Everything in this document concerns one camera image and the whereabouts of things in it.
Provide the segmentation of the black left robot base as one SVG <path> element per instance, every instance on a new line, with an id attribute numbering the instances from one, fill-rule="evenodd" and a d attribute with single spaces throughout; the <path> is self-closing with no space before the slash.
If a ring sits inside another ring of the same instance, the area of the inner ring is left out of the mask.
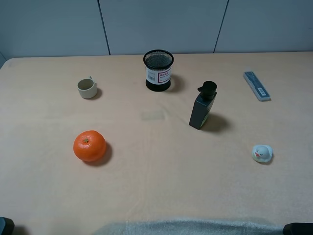
<path id="1" fill-rule="evenodd" d="M 0 217 L 0 235 L 12 235 L 15 228 L 14 222 L 5 217 Z"/>

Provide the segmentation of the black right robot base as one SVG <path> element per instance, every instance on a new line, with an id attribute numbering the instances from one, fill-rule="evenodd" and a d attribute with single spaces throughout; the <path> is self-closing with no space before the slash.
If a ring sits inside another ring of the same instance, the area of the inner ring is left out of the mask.
<path id="1" fill-rule="evenodd" d="M 313 223 L 290 223 L 284 226 L 283 235 L 313 235 Z"/>

